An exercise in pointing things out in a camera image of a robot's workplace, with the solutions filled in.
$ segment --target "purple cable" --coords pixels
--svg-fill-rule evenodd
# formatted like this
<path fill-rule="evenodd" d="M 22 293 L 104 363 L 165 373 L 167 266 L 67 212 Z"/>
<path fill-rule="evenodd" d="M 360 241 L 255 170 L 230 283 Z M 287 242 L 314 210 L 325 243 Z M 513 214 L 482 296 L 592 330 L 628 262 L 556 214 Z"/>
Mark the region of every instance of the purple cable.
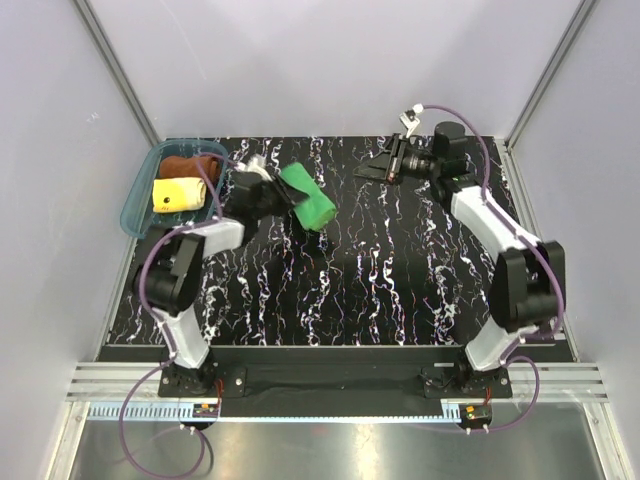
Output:
<path fill-rule="evenodd" d="M 216 155 L 216 154 L 211 154 L 211 155 L 215 156 L 216 158 L 222 159 L 222 161 L 224 162 L 224 168 L 226 169 L 226 165 L 228 162 L 227 158 L 222 157 L 220 155 Z M 162 329 L 162 332 L 164 333 L 164 336 L 167 339 L 167 346 L 169 347 L 169 359 L 166 362 L 161 363 L 159 366 L 157 366 L 156 368 L 151 370 L 149 373 L 144 375 L 140 380 L 138 380 L 138 382 L 133 386 L 131 391 L 127 394 L 124 402 L 122 403 L 120 415 L 118 416 L 118 432 L 120 436 L 120 445 L 122 446 L 122 450 L 124 452 L 125 458 L 140 473 L 147 475 L 151 478 L 156 478 L 160 480 L 167 480 L 167 479 L 180 480 L 184 478 L 189 478 L 191 475 L 193 475 L 193 473 L 200 467 L 200 465 L 202 464 L 202 460 L 204 459 L 205 444 L 208 442 L 207 438 L 199 430 L 194 430 L 197 433 L 198 437 L 200 438 L 200 456 L 198 457 L 198 460 L 196 461 L 195 465 L 189 471 L 176 476 L 158 475 L 156 473 L 153 473 L 147 470 L 142 465 L 140 465 L 136 461 L 136 459 L 133 457 L 133 454 L 129 450 L 129 447 L 127 447 L 127 442 L 124 437 L 124 412 L 127 405 L 129 404 L 129 401 L 133 397 L 133 394 L 140 387 L 140 385 L 142 385 L 147 379 L 149 379 L 155 373 L 162 371 L 163 368 L 171 365 L 175 360 L 176 356 L 178 355 L 177 344 L 176 344 L 175 338 L 173 337 L 173 334 L 171 333 L 171 330 L 165 325 L 165 322 L 162 320 L 162 318 L 160 318 L 156 314 L 156 312 L 153 311 L 147 299 L 147 295 L 146 295 L 147 276 L 149 275 L 149 269 L 151 268 L 151 264 L 153 263 L 153 260 L 155 259 L 160 249 L 167 242 L 167 240 L 171 239 L 176 235 L 193 230 L 195 228 L 201 228 L 201 227 L 213 225 L 214 223 L 219 222 L 220 219 L 222 218 L 222 205 L 220 204 L 220 199 L 218 198 L 218 195 L 216 194 L 216 191 L 213 188 L 213 184 L 211 183 L 211 180 L 209 179 L 208 175 L 205 173 L 202 165 L 200 165 L 200 162 L 196 162 L 196 167 L 198 168 L 198 172 L 200 172 L 202 179 L 207 184 L 207 188 L 209 189 L 211 195 L 213 196 L 213 202 L 216 206 L 217 217 L 211 220 L 205 220 L 204 222 L 196 223 L 194 225 L 184 225 L 182 227 L 178 227 L 178 228 L 175 228 L 174 230 L 171 230 L 168 234 L 162 237 L 153 246 L 153 248 L 151 249 L 151 252 L 149 252 L 149 256 L 146 258 L 142 266 L 142 271 L 140 272 L 140 285 L 138 288 L 138 297 L 140 298 L 140 303 L 142 307 L 149 313 L 149 315 L 151 315 L 151 317 L 157 322 L 157 324 Z"/>
<path fill-rule="evenodd" d="M 500 222 L 505 227 L 507 227 L 507 229 L 509 229 L 509 231 L 511 231 L 520 242 L 522 242 L 529 250 L 531 250 L 531 253 L 533 253 L 533 255 L 536 257 L 536 260 L 540 262 L 542 269 L 545 271 L 545 273 L 549 277 L 549 282 L 551 282 L 551 286 L 553 287 L 554 293 L 556 294 L 556 298 L 558 300 L 557 320 L 555 325 L 553 326 L 553 329 L 551 330 L 551 334 L 549 336 L 540 335 L 540 334 L 531 334 L 531 335 L 527 335 L 526 338 L 536 339 L 536 340 L 553 338 L 555 334 L 558 333 L 560 331 L 560 328 L 562 327 L 562 320 L 563 320 L 563 314 L 564 314 L 564 298 L 562 295 L 562 289 L 560 288 L 560 282 L 558 282 L 558 279 L 553 273 L 553 270 L 551 270 L 551 266 L 549 265 L 549 262 L 547 262 L 547 260 L 542 256 L 542 254 L 538 251 L 536 246 L 533 245 L 531 242 L 529 242 L 524 236 L 517 235 L 516 229 L 514 226 L 511 225 L 509 218 L 505 216 L 500 210 L 498 210 L 491 202 L 487 202 L 487 190 L 489 187 L 489 176 L 490 176 L 489 174 L 491 172 L 491 157 L 489 156 L 489 150 L 487 149 L 487 145 L 484 143 L 482 136 L 478 133 L 475 127 L 469 122 L 469 120 L 467 120 L 460 113 L 456 112 L 455 110 L 449 107 L 444 107 L 442 105 L 423 105 L 422 108 L 424 110 L 442 110 L 443 112 L 450 113 L 454 117 L 457 117 L 460 121 L 462 121 L 462 123 L 464 123 L 467 126 L 469 130 L 471 130 L 471 133 L 473 133 L 473 135 L 476 137 L 478 142 L 480 142 L 480 148 L 482 149 L 482 156 L 484 157 L 484 178 L 482 179 L 482 189 L 481 189 L 482 199 L 485 201 L 485 204 L 487 205 L 489 210 L 491 210 L 491 212 L 496 216 L 496 218 L 500 220 Z M 503 356 L 503 360 L 505 360 L 509 355 L 511 355 L 511 353 L 513 353 L 513 351 L 517 348 L 518 344 L 519 344 L 519 340 L 515 340 L 513 344 L 511 344 L 511 346 L 506 350 L 505 355 Z"/>
<path fill-rule="evenodd" d="M 198 438 L 200 439 L 200 455 L 198 456 L 198 460 L 193 465 L 193 467 L 191 467 L 185 473 L 180 475 L 171 475 L 171 476 L 158 475 L 157 473 L 153 473 L 147 470 L 142 465 L 140 465 L 135 458 L 133 458 L 133 454 L 129 451 L 129 448 L 127 447 L 127 442 L 124 438 L 124 413 L 127 408 L 127 405 L 129 404 L 129 401 L 133 397 L 133 394 L 136 392 L 136 390 L 140 387 L 140 385 L 142 385 L 144 382 L 146 382 L 150 377 L 152 377 L 156 373 L 162 371 L 164 367 L 169 366 L 172 362 L 173 360 L 169 359 L 168 361 L 161 363 L 159 366 L 151 370 L 149 373 L 143 375 L 142 378 L 138 380 L 138 382 L 133 386 L 131 391 L 127 394 L 126 398 L 124 399 L 124 402 L 122 402 L 122 407 L 120 408 L 120 415 L 118 416 L 118 433 L 120 435 L 120 444 L 122 445 L 124 456 L 129 461 L 129 463 L 133 465 L 133 467 L 136 470 L 138 470 L 140 473 L 147 475 L 148 477 L 156 478 L 159 480 L 172 480 L 172 479 L 181 480 L 181 479 L 189 478 L 191 475 L 193 475 L 195 471 L 198 470 L 198 468 L 202 464 L 202 460 L 204 460 L 204 450 L 205 450 L 205 444 L 207 442 L 207 438 L 204 436 L 204 434 L 200 430 L 196 430 L 195 428 L 191 430 L 192 432 L 195 432 L 198 435 Z"/>

